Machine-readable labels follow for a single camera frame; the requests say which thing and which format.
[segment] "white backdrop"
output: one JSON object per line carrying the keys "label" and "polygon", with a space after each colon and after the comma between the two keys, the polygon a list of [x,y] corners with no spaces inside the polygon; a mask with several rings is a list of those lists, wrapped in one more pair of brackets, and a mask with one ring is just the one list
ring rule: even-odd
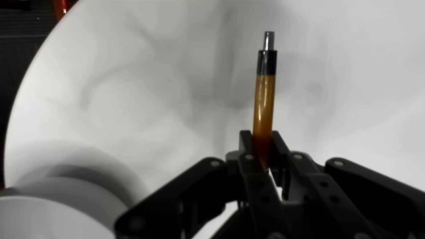
{"label": "white backdrop", "polygon": [[275,31],[274,129],[288,146],[425,190],[424,7],[82,0],[23,81],[7,185],[84,167],[134,203],[200,158],[223,158],[251,129],[256,54]]}

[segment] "orange object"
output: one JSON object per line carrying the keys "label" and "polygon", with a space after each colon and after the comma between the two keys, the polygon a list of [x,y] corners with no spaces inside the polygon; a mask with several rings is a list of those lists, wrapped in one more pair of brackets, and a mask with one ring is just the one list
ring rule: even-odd
{"label": "orange object", "polygon": [[53,0],[56,20],[60,21],[76,3],[77,0]]}
{"label": "orange object", "polygon": [[264,170],[268,167],[275,105],[278,52],[274,50],[274,36],[274,32],[266,32],[264,48],[259,50],[254,102],[254,151]]}

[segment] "amber liquid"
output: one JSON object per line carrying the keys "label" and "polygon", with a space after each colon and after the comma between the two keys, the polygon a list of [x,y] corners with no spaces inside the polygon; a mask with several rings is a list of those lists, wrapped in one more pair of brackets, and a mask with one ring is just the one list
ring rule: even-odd
{"label": "amber liquid", "polygon": [[264,170],[268,167],[274,104],[275,76],[256,76],[252,138],[255,154]]}

